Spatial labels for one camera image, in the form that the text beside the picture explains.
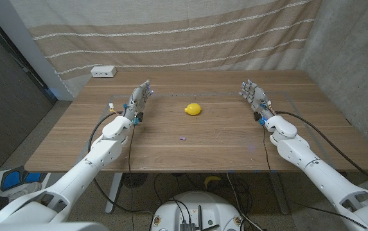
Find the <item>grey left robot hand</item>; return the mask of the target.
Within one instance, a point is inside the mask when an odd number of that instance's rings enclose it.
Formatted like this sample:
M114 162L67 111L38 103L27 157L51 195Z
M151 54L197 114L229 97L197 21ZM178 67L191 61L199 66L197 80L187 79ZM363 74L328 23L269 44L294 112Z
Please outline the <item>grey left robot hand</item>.
M133 124L142 122L146 102L152 94L153 90L150 88L150 80L146 80L136 87L125 104L123 117L129 119Z

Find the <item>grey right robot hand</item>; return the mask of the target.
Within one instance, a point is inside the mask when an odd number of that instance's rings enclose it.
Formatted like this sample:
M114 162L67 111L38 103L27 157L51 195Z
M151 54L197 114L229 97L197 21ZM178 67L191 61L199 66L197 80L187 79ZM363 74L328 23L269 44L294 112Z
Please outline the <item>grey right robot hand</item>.
M268 119L275 116L271 101L264 90L256 83L247 80L241 84L239 95L244 98L254 112L254 120L260 124L265 124Z

